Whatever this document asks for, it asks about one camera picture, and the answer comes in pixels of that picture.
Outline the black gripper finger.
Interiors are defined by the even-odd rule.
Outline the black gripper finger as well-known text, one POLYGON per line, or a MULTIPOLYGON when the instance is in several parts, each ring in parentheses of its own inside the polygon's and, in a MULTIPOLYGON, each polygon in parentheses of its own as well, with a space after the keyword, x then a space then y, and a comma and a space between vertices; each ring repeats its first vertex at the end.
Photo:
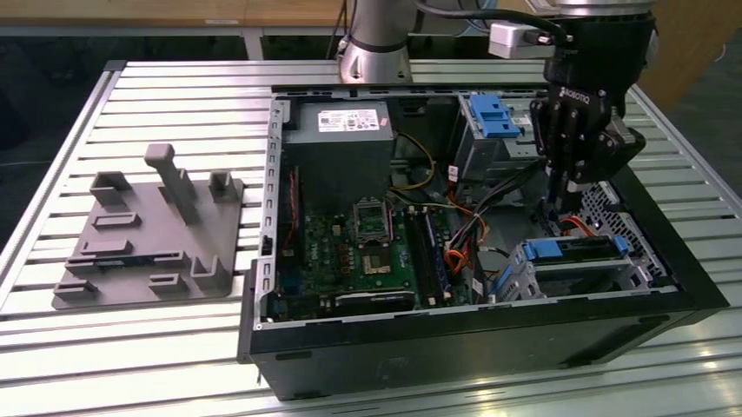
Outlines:
POLYGON ((530 115, 536 152, 544 158, 544 204, 552 213, 568 213, 579 207, 579 192, 568 191, 579 110, 570 99, 538 98, 531 101, 530 115))
POLYGON ((612 119, 594 138, 578 140, 564 188, 566 212, 579 211, 582 194, 595 183, 611 179, 644 147, 644 136, 623 119, 612 119))

